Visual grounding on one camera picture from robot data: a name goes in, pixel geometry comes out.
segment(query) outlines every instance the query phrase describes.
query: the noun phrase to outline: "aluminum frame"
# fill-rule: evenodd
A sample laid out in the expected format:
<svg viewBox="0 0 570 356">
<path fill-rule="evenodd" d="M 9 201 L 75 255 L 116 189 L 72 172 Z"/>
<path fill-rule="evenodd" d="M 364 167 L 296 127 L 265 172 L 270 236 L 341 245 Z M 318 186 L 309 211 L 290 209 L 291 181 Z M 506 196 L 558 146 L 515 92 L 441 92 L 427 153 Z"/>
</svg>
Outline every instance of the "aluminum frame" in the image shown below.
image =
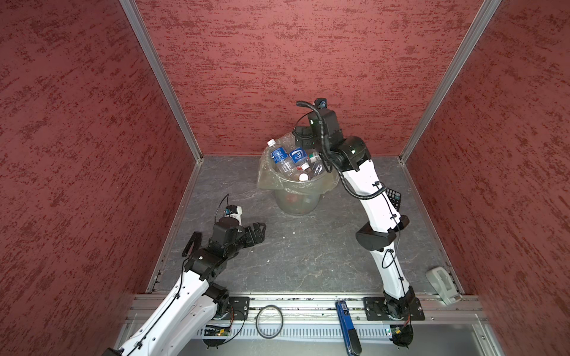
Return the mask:
<svg viewBox="0 0 570 356">
<path fill-rule="evenodd" d="M 198 175 L 200 174 L 201 167 L 202 167 L 202 160 L 196 161 L 194 169 L 192 170 L 192 174 L 190 175 L 190 179 L 188 180 L 188 184 L 186 185 L 186 190 L 184 191 L 182 200 L 178 205 L 178 210 L 176 211 L 174 219 L 172 220 L 172 225 L 170 225 L 170 230 L 168 231 L 168 235 L 166 236 L 164 245 L 162 246 L 160 257 L 158 258 L 158 261 L 154 266 L 154 271 L 152 272 L 152 276 L 150 277 L 150 281 L 148 282 L 146 293 L 152 293 L 154 291 L 154 286 L 157 283 L 160 283 L 160 277 L 162 275 L 161 271 L 164 270 L 164 265 L 166 264 L 166 260 L 168 258 L 168 255 L 170 254 L 170 250 L 172 249 L 174 238 L 176 238 L 178 230 L 180 230 L 180 225 L 182 224 L 184 213 L 186 212 L 186 208 L 188 207 L 188 203 L 190 202 L 190 197 L 192 196 L 192 192 L 194 191 L 194 186 L 196 185 L 196 181 L 198 180 Z"/>
<path fill-rule="evenodd" d="M 200 147 L 198 147 L 198 142 L 190 128 L 190 124 L 186 119 L 186 114 L 176 97 L 176 93 L 174 92 L 174 88 L 172 88 L 172 84 L 168 79 L 168 75 L 164 70 L 164 66 L 158 57 L 158 53 L 156 52 L 156 48 L 150 39 L 150 35 L 146 30 L 146 26 L 144 25 L 143 18 L 139 12 L 139 8 L 135 4 L 135 0 L 119 0 L 137 39 L 142 47 L 142 50 L 156 76 L 156 80 L 158 81 L 164 96 L 168 104 L 170 105 L 170 109 L 178 122 L 178 126 L 180 126 L 180 130 L 188 143 L 188 147 L 192 151 L 192 155 L 194 155 L 194 159 L 196 162 L 200 161 L 203 157 L 202 152 L 200 151 Z"/>
<path fill-rule="evenodd" d="M 460 294 L 464 294 L 465 290 L 463 289 L 463 286 L 459 282 L 459 278 L 457 277 L 457 274 L 456 274 L 455 270 L 453 269 L 453 265 L 451 264 L 451 261 L 449 260 L 449 256 L 447 255 L 445 248 L 443 247 L 441 239 L 439 238 L 437 230 L 435 229 L 435 225 L 431 221 L 429 213 L 427 212 L 428 210 L 426 209 L 424 202 L 422 201 L 422 198 L 420 196 L 420 192 L 418 191 L 418 188 L 416 187 L 416 184 L 414 183 L 414 179 L 412 178 L 412 175 L 410 175 L 410 171 L 408 170 L 408 167 L 406 167 L 406 164 L 400 161 L 400 165 L 402 167 L 402 171 L 404 172 L 404 177 L 406 177 L 406 180 L 410 186 L 410 189 L 412 191 L 412 195 L 414 196 L 414 200 L 416 201 L 416 204 L 418 204 L 418 209 L 420 211 L 420 214 L 422 215 L 422 219 L 426 223 L 427 230 L 430 232 L 430 235 L 432 236 L 432 238 L 435 241 L 436 245 L 438 246 L 439 250 L 443 254 L 443 260 L 446 264 L 445 269 L 447 269 L 451 273 L 451 276 L 453 278 L 455 286 L 457 287 L 457 291 Z"/>
<path fill-rule="evenodd" d="M 475 15 L 471 26 L 469 27 L 467 33 L 465 33 L 463 41 L 461 41 L 457 52 L 453 56 L 453 59 L 451 60 L 447 71 L 443 75 L 443 78 L 439 82 L 437 89 L 433 93 L 433 96 L 431 97 L 431 100 L 428 103 L 424 114 L 420 118 L 418 124 L 416 125 L 416 128 L 408 139 L 408 143 L 406 143 L 406 146 L 402 150 L 402 153 L 400 154 L 400 159 L 402 162 L 405 163 L 412 154 L 412 151 L 416 147 L 422 134 L 435 115 L 435 112 L 441 105 L 443 98 L 445 98 L 447 95 L 449 88 L 451 88 L 451 85 L 455 81 L 455 78 L 457 78 L 457 75 L 461 71 L 461 68 L 463 68 L 463 65 L 467 61 L 467 58 L 473 51 L 473 48 L 475 48 L 477 41 L 479 38 L 481 38 L 483 31 L 495 14 L 495 11 L 499 7 L 500 2 L 501 0 L 483 1 L 483 4 L 479 8 L 477 15 Z"/>
<path fill-rule="evenodd" d="M 138 294 L 135 296 L 128 312 L 117 345 L 122 345 L 129 335 L 138 330 L 160 305 L 166 293 Z M 364 297 L 378 297 L 380 294 L 361 293 L 232 293 L 231 296 L 251 298 L 249 315 L 246 325 L 255 323 L 255 316 L 269 304 L 276 305 L 283 312 L 284 323 L 287 325 L 338 325 L 335 301 L 346 300 L 350 309 L 352 321 L 355 325 L 390 325 L 397 321 L 368 321 L 364 311 L 362 299 Z M 414 324 L 425 325 L 472 325 L 478 342 L 486 356 L 500 356 L 502 351 L 497 343 L 483 306 L 478 296 L 463 296 L 462 299 L 447 306 L 441 298 L 432 294 L 418 294 L 425 321 L 414 321 Z M 208 324 L 226 324 L 227 321 L 210 321 Z"/>
</svg>

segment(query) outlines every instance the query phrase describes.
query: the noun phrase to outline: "black rubber band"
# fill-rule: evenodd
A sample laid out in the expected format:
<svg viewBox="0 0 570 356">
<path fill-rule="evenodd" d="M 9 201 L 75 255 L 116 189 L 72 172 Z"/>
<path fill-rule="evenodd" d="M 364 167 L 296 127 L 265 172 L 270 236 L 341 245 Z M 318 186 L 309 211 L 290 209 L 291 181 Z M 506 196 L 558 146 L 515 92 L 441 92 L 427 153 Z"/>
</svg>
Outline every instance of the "black rubber band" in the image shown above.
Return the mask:
<svg viewBox="0 0 570 356">
<path fill-rule="evenodd" d="M 259 316 L 261 315 L 261 313 L 263 313 L 264 310 L 266 309 L 275 309 L 277 310 L 277 312 L 279 313 L 279 316 L 281 316 L 281 325 L 279 327 L 279 330 L 277 330 L 277 332 L 273 335 L 265 335 L 261 332 L 261 330 L 259 330 Z M 257 333 L 259 334 L 259 336 L 261 336 L 264 339 L 273 339 L 274 337 L 276 337 L 277 335 L 279 335 L 281 333 L 281 330 L 283 330 L 283 324 L 284 324 L 284 319 L 283 319 L 283 313 L 281 312 L 281 309 L 279 309 L 278 306 L 276 305 L 267 305 L 265 307 L 263 307 L 259 313 L 257 313 L 257 316 L 255 316 L 255 330 L 257 330 Z"/>
</svg>

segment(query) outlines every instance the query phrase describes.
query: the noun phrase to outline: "white foot pedal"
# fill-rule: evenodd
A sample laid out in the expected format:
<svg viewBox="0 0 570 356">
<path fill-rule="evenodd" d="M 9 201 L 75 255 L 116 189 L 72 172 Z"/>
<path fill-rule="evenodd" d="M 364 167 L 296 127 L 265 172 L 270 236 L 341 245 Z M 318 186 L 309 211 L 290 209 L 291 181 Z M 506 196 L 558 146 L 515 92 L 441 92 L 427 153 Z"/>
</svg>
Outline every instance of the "white foot pedal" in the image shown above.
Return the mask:
<svg viewBox="0 0 570 356">
<path fill-rule="evenodd" d="M 435 267 L 427 271 L 426 277 L 446 305 L 461 300 L 461 294 L 459 294 L 451 276 L 443 267 Z"/>
</svg>

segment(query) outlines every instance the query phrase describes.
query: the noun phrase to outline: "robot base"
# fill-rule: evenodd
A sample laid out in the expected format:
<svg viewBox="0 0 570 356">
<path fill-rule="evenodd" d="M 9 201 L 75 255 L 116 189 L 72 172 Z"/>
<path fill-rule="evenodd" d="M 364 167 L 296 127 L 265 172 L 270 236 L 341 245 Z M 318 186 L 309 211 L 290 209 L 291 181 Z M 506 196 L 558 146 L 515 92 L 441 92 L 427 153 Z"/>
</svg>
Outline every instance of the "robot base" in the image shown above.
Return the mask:
<svg viewBox="0 0 570 356">
<path fill-rule="evenodd" d="M 365 297 L 364 310 L 366 311 L 366 319 L 368 321 L 394 321 L 388 314 L 388 307 L 386 305 L 386 298 L 383 297 Z M 410 320 L 423 321 L 426 320 L 424 310 L 418 298 L 414 298 L 409 304 Z"/>
</svg>

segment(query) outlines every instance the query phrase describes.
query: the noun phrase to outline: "plastic water bottle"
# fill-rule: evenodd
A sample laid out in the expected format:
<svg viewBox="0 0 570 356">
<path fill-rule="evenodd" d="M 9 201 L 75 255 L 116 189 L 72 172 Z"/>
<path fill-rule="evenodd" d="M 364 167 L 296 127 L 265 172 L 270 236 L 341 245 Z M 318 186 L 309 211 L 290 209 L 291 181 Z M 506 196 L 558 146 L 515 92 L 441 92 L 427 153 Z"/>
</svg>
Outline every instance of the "plastic water bottle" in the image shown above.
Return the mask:
<svg viewBox="0 0 570 356">
<path fill-rule="evenodd" d="M 271 158 L 273 158 L 277 170 L 287 178 L 292 177 L 297 170 L 295 169 L 293 160 L 291 160 L 291 157 L 289 157 L 285 149 L 279 146 L 273 139 L 267 142 L 267 146 L 269 146 Z"/>
<path fill-rule="evenodd" d="M 299 167 L 303 163 L 307 162 L 309 157 L 304 149 L 296 148 L 293 151 L 291 151 L 291 159 L 293 160 L 295 166 Z"/>
<path fill-rule="evenodd" d="M 313 152 L 309 154 L 309 162 L 311 163 L 311 173 L 313 177 L 324 172 L 323 161 L 321 160 L 319 154 L 317 152 Z"/>
</svg>

